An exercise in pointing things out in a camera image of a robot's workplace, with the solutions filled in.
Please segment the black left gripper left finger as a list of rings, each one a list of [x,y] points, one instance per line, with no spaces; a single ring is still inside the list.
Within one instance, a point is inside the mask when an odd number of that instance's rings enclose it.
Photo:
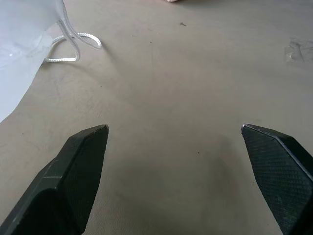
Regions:
[[[82,235],[99,188],[107,125],[69,137],[0,225],[0,235]]]

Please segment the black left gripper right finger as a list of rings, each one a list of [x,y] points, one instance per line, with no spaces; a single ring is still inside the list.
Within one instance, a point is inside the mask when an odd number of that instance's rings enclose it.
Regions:
[[[293,137],[241,128],[256,183],[283,235],[313,235],[313,156]]]

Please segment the clear tape patch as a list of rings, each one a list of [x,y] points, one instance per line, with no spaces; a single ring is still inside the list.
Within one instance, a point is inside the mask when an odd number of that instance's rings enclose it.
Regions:
[[[290,38],[289,45],[284,49],[286,62],[313,62],[313,40]]]

